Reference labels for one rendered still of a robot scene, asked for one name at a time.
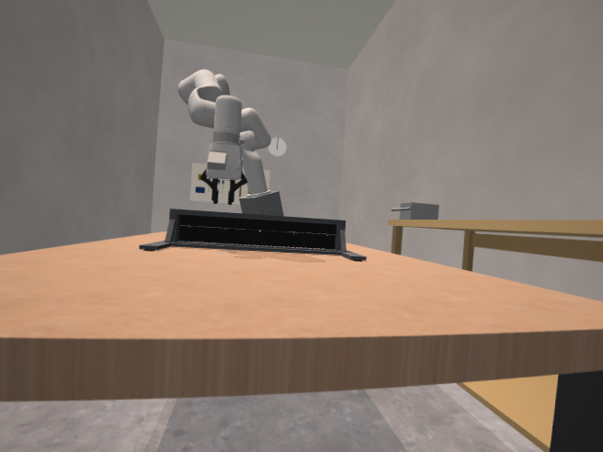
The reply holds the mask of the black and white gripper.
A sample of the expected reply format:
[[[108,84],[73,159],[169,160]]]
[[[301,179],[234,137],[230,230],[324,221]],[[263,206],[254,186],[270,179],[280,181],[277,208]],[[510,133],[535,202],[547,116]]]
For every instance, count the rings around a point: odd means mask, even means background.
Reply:
[[[212,189],[211,200],[213,204],[218,204],[218,181],[230,181],[230,191],[228,196],[228,204],[232,205],[234,202],[234,191],[240,186],[247,183],[245,175],[243,173],[243,150],[238,144],[229,141],[214,141],[210,144],[208,158],[210,151],[223,151],[227,152],[227,160],[225,171],[224,170],[213,170],[208,169],[208,159],[206,170],[201,175],[200,179],[207,183]],[[212,182],[207,178],[212,179]],[[238,179],[238,180],[235,180]],[[241,181],[242,180],[242,181]],[[235,184],[235,182],[240,181]]]

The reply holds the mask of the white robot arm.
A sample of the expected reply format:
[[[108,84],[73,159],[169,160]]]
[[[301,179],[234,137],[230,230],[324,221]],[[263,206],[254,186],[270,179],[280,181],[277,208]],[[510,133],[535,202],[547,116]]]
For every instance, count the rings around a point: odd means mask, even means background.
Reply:
[[[225,77],[199,70],[180,82],[178,93],[188,105],[191,120],[214,129],[213,141],[229,141],[242,147],[247,198],[271,193],[267,190],[261,158],[255,151],[269,146],[270,134],[254,109],[242,110],[241,101],[230,96]],[[225,171],[226,160],[227,152],[210,151],[208,169]]]

